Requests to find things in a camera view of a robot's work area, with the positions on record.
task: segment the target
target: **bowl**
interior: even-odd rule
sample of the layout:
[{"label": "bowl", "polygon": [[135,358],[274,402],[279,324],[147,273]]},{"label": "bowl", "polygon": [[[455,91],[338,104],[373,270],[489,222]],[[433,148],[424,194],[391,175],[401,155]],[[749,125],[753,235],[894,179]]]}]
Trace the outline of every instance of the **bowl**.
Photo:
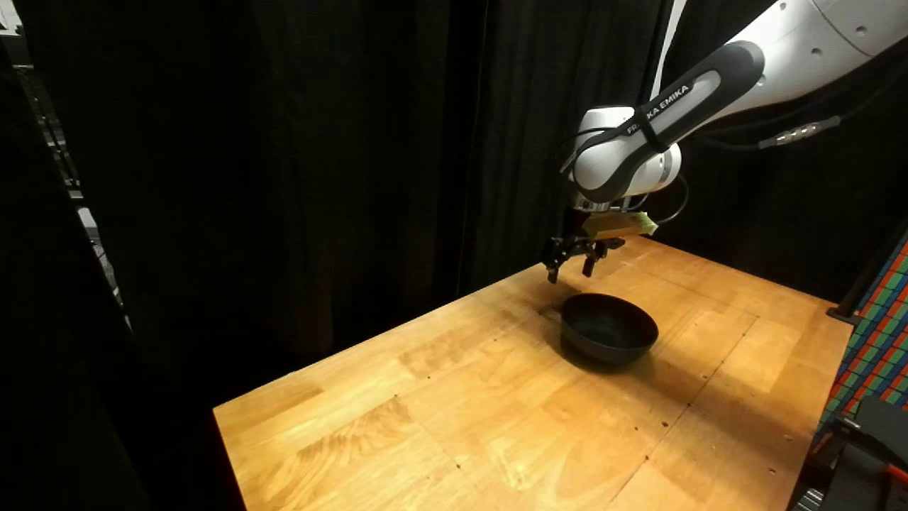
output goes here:
[{"label": "bowl", "polygon": [[562,303],[562,344],[597,362],[633,362],[655,337],[655,321],[617,296],[586,291]]}]

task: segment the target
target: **black curtain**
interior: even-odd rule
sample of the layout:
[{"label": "black curtain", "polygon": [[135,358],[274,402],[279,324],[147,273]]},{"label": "black curtain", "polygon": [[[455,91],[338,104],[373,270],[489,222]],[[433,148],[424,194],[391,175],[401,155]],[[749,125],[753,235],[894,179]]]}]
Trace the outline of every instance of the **black curtain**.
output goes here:
[{"label": "black curtain", "polygon": [[138,344],[207,402],[532,265],[653,6],[21,0]]},{"label": "black curtain", "polygon": [[4,507],[240,507],[210,409],[142,360],[0,47]]},{"label": "black curtain", "polygon": [[540,260],[572,202],[562,162],[583,114],[637,104],[655,0],[504,0],[489,10],[462,287]]},{"label": "black curtain", "polygon": [[[667,73],[708,57],[770,0],[691,0]],[[723,118],[685,148],[691,206],[660,238],[748,273],[844,300],[904,235],[908,44],[792,104]],[[800,121],[847,115],[777,151],[756,142]]]}]

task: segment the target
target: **wooden table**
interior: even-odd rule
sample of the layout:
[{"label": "wooden table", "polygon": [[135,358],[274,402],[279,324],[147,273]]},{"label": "wooden table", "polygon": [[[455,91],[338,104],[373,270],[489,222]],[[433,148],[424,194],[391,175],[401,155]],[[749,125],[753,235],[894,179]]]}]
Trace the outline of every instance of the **wooden table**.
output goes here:
[{"label": "wooden table", "polygon": [[[610,291],[660,344],[623,372],[559,351]],[[251,507],[783,507],[848,327],[826,300],[631,238],[542,267],[217,409]]]}]

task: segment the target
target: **wooden tabletop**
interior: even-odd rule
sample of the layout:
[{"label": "wooden tabletop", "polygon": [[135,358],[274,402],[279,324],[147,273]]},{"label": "wooden tabletop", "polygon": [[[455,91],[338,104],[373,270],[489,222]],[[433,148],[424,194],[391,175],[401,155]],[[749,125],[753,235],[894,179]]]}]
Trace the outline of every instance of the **wooden tabletop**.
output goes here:
[{"label": "wooden tabletop", "polygon": [[[607,291],[662,337],[600,372],[559,303]],[[518,273],[217,409],[251,507],[783,507],[844,358],[826,300],[631,238]]]}]

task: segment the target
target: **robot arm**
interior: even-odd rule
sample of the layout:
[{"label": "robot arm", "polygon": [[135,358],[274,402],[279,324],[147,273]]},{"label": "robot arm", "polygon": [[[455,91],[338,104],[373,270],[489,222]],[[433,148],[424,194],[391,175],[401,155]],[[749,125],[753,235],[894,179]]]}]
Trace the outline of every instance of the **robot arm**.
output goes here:
[{"label": "robot arm", "polygon": [[549,250],[550,277],[566,257],[604,256],[603,238],[653,233],[655,225],[620,219],[631,196],[667,188],[682,167],[675,142],[729,114],[790,103],[819,91],[908,37],[908,0],[777,0],[726,44],[641,107],[586,114],[566,165],[577,211]]}]

